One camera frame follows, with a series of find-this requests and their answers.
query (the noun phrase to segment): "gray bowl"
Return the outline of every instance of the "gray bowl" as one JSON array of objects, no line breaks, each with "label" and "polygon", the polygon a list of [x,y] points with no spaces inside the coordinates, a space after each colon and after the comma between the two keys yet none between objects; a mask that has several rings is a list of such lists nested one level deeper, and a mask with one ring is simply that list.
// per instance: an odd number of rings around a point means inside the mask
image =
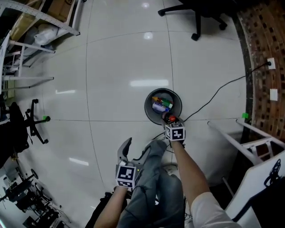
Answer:
[{"label": "gray bowl", "polygon": [[144,102],[144,111],[146,112],[146,115],[150,121],[155,124],[161,125],[161,113],[153,110],[152,104],[154,103],[154,101],[152,100],[152,97],[165,98],[169,101],[172,101],[173,107],[169,112],[177,117],[180,116],[182,112],[182,102],[180,97],[172,90],[166,88],[159,88],[152,91],[147,96],[146,101]]}]

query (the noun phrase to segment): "forearm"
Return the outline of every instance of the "forearm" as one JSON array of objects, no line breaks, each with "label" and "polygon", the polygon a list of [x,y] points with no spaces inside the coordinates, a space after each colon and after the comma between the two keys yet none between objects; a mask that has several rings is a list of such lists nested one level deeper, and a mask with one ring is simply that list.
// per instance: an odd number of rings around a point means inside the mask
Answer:
[{"label": "forearm", "polygon": [[197,196],[210,191],[207,180],[204,173],[185,151],[181,143],[173,141],[171,146],[176,156],[183,192],[191,207]]},{"label": "forearm", "polygon": [[117,227],[127,190],[128,189],[126,187],[116,187],[114,194],[111,196],[104,210],[99,215],[94,228]]}]

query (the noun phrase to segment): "white tile floor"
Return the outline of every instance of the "white tile floor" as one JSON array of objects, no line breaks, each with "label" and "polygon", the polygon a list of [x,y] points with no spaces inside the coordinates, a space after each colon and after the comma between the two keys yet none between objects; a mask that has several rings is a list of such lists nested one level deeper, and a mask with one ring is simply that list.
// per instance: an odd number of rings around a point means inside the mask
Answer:
[{"label": "white tile floor", "polygon": [[[30,76],[55,80],[17,92],[24,111],[39,99],[37,115],[49,115],[41,125],[49,143],[34,144],[19,154],[26,170],[33,168],[55,202],[75,227],[84,227],[105,191],[115,186],[117,149],[133,137],[130,158],[162,132],[144,113],[144,100],[159,80],[182,99],[186,118],[207,102],[224,83],[244,75],[243,56],[233,21],[220,31],[213,19],[202,19],[202,37],[195,32],[192,11],[160,17],[177,0],[87,0],[79,26],[52,55],[38,57]],[[236,151],[207,125],[214,120],[225,131],[239,133],[235,123],[245,111],[245,81],[223,88],[213,101],[186,122],[186,149],[209,183],[219,183],[231,169]],[[175,162],[166,152],[164,162]]]}]

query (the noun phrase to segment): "white bag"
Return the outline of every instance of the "white bag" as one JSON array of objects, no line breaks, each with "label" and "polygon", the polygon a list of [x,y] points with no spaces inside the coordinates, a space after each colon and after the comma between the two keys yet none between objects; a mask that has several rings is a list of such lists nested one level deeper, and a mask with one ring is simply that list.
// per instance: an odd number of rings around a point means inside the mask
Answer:
[{"label": "white bag", "polygon": [[51,24],[41,24],[37,30],[38,33],[34,36],[35,43],[38,45],[47,45],[56,37],[58,27]]}]

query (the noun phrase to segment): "wall outlet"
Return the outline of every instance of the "wall outlet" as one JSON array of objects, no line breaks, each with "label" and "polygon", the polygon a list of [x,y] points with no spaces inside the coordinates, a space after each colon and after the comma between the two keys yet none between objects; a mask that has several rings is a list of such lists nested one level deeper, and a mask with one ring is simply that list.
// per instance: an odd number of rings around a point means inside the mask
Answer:
[{"label": "wall outlet", "polygon": [[276,69],[274,58],[267,59],[268,62],[271,62],[271,65],[268,66],[268,69]]}]

